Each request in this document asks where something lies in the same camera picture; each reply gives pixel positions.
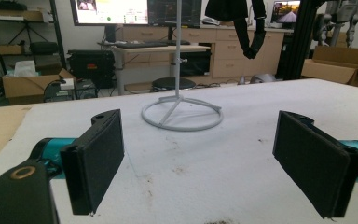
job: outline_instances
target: desk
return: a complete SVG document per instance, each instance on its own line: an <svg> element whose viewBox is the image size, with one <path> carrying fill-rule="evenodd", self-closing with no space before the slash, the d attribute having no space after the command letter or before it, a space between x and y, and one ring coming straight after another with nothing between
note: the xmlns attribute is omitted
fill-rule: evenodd
<svg viewBox="0 0 358 224"><path fill-rule="evenodd" d="M65 181L51 181L62 223L332 223L273 158L278 112L310 117L336 139L358 139L358 88L304 79L182 94L222 106L225 119L194 133L148 125L142 108L170 92L33 105L0 152L0 174L24 161L40 139L77 137L92 116L120 108L126 154L96 215L73 216ZM346 217L334 223L358 223L358 184Z"/></svg>
<svg viewBox="0 0 358 224"><path fill-rule="evenodd" d="M197 52L197 51L205 51L210 48L204 46L182 45L180 49L181 52ZM135 79L136 82L140 83L145 81L153 81L158 78L157 76L160 75L163 75L165 77L170 76L169 66L134 68L131 69L132 71L130 69L126 69L124 64L124 56L126 54L175 53L176 46L142 48L142 49L112 48L112 51L115 55L115 68L116 68L118 95L122 95L124 94L124 85L130 84L132 79ZM154 73L154 75L152 75L151 77L146 77L147 70L151 70Z"/></svg>

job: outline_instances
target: wall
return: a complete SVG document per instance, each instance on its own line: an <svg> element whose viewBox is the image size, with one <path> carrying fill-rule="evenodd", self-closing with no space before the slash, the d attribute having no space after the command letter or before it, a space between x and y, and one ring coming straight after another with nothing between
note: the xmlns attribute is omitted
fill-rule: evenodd
<svg viewBox="0 0 358 224"><path fill-rule="evenodd" d="M202 8L205 9L208 0L202 0ZM48 1L44 0L19 0L20 3L27 3L28 7L46 7L49 8ZM273 0L265 0L265 5L267 9L267 21L269 21L272 11ZM68 49L99 49L100 46L97 45L97 42L101 41L103 38L103 27L95 26L74 26L72 19L72 10L69 1L56 0L58 18L61 26L62 33L62 43L64 46L64 52L67 52ZM319 13L323 13L325 6L320 7ZM341 31L346 32L348 25L343 27ZM44 35L49 36L54 39L53 28L52 26L38 30ZM6 28L2 29L3 34L8 34ZM353 46L358 48L358 24L356 25L356 33L354 37Z"/></svg>

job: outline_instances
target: metal shelving unit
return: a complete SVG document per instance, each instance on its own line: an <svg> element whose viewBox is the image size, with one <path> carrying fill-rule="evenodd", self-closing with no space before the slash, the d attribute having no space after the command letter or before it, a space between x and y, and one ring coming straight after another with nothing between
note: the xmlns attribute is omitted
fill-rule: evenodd
<svg viewBox="0 0 358 224"><path fill-rule="evenodd" d="M61 36L61 30L60 30L60 24L59 24L59 20L57 17L57 8L56 8L56 4L55 4L55 0L49 0L50 2L50 15L52 17L52 21L50 23L52 23L54 25L54 30L55 30L55 35L56 35L56 39L57 39L57 45L58 45L58 56L60 57L60 62L63 68L66 68L66 61L65 61L65 54L63 52L63 46L62 46L62 36ZM0 22L14 22L14 23L21 23L23 24L23 28L17 33L14 34L14 37L9 41L9 43L4 43L4 44L10 44L12 41L14 41L14 39L16 39L16 37L18 37L22 32L26 32L27 36L28 36L28 41L29 43L33 43L33 40L31 38L31 33L34 33L36 35L38 35L39 37L41 37L42 39L48 41L45 37L43 37L41 34L39 34L37 31L35 31L30 24L38 24L38 25L46 25L44 22L42 21L13 21L13 20L0 20ZM33 53L23 53L23 54L0 54L0 64L2 67L2 71L4 72L4 74L7 72L6 67L5 67L5 61L4 61L4 57L20 57L20 56L30 56L30 57L34 57L34 60L36 61L37 56L39 55L44 55L44 54L33 54Z"/></svg>

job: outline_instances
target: computer screen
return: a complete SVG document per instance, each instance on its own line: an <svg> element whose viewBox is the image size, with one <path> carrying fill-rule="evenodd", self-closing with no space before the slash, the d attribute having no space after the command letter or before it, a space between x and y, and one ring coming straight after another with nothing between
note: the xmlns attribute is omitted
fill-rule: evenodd
<svg viewBox="0 0 358 224"><path fill-rule="evenodd" d="M300 1L275 1L271 22L296 23Z"/></svg>
<svg viewBox="0 0 358 224"><path fill-rule="evenodd" d="M147 0L71 0L75 25L148 24Z"/></svg>
<svg viewBox="0 0 358 224"><path fill-rule="evenodd" d="M176 24L177 0L147 0L148 21L154 26L174 26ZM200 28L202 0L182 0L184 27Z"/></svg>

